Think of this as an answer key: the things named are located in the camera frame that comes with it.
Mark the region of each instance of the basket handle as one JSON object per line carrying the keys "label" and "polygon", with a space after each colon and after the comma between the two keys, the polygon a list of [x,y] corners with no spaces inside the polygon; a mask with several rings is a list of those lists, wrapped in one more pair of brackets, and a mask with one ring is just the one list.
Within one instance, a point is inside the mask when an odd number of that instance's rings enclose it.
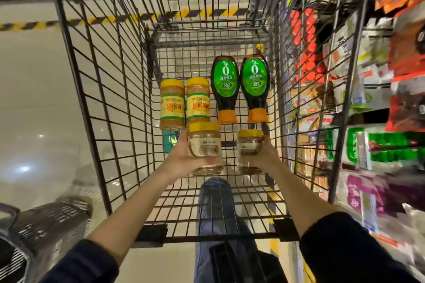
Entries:
{"label": "basket handle", "polygon": [[1,202],[0,202],[0,211],[3,211],[3,212],[10,214],[10,219],[7,222],[4,230],[8,230],[10,227],[12,227],[16,223],[16,221],[19,217],[19,214],[21,213],[21,210],[19,208],[15,207],[15,206],[8,205],[8,204],[4,204],[4,203],[1,203]]}

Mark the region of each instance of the jeans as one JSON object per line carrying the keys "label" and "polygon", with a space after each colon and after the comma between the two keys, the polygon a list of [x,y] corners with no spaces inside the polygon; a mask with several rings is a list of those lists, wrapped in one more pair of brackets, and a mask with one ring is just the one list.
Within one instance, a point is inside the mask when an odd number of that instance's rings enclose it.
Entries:
{"label": "jeans", "polygon": [[[196,229],[199,236],[252,234],[245,222],[236,215],[235,202],[229,183],[220,177],[209,178],[201,186],[197,219]],[[221,243],[221,241],[196,243],[195,283],[214,282],[210,247]],[[248,251],[258,250],[255,240],[252,238],[235,239],[229,241],[229,244],[235,254],[244,280],[250,281],[251,271],[248,261]]]}

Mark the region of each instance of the yellow jar lid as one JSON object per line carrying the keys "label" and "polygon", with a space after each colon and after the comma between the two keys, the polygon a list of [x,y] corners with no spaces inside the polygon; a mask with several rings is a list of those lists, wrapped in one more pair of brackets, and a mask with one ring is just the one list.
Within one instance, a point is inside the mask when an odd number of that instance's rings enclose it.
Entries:
{"label": "yellow jar lid", "polygon": [[184,82],[182,80],[176,80],[175,78],[169,78],[161,82],[161,88],[167,86],[178,86],[184,88]]}
{"label": "yellow jar lid", "polygon": [[251,137],[258,137],[262,138],[264,136],[263,131],[261,130],[239,130],[238,131],[238,138],[251,138]]}
{"label": "yellow jar lid", "polygon": [[187,86],[195,84],[210,86],[210,81],[203,77],[192,77],[188,79]]}
{"label": "yellow jar lid", "polygon": [[189,124],[189,133],[198,131],[218,131],[220,132],[220,125],[215,122],[195,122]]}

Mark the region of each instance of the black sleeve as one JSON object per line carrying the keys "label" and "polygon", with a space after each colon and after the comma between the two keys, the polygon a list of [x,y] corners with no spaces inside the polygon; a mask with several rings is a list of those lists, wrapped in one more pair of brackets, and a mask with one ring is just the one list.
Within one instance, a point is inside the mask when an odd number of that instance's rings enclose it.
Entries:
{"label": "black sleeve", "polygon": [[113,283],[119,267],[99,245],[83,239],[75,245],[40,283]]}
{"label": "black sleeve", "polygon": [[418,283],[345,212],[311,226],[300,239],[300,250],[319,283]]}

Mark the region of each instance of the sauce bottle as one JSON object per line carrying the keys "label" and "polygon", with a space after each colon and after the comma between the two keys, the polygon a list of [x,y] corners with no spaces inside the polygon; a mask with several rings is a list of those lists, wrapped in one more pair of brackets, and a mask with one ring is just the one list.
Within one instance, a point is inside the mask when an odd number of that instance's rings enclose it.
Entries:
{"label": "sauce bottle", "polygon": [[239,94],[238,65],[232,56],[217,56],[211,68],[211,88],[218,109],[218,124],[235,124]]}
{"label": "sauce bottle", "polygon": [[270,72],[264,56],[245,56],[240,79],[242,92],[248,103],[248,123],[268,122],[266,104],[270,88]]}

